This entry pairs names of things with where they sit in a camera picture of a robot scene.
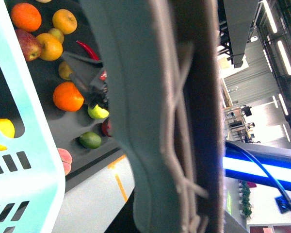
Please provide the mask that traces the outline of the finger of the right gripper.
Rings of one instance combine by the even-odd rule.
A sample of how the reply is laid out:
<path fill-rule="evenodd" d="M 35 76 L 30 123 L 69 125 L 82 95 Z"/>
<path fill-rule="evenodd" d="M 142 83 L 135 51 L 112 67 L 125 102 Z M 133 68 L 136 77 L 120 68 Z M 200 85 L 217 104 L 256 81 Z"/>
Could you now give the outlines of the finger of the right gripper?
<path fill-rule="evenodd" d="M 64 51 L 61 57 L 74 71 L 71 81 L 79 90 L 102 90 L 104 88 L 104 81 L 100 79 L 104 71 L 103 61 L 96 61 L 68 51 Z"/>

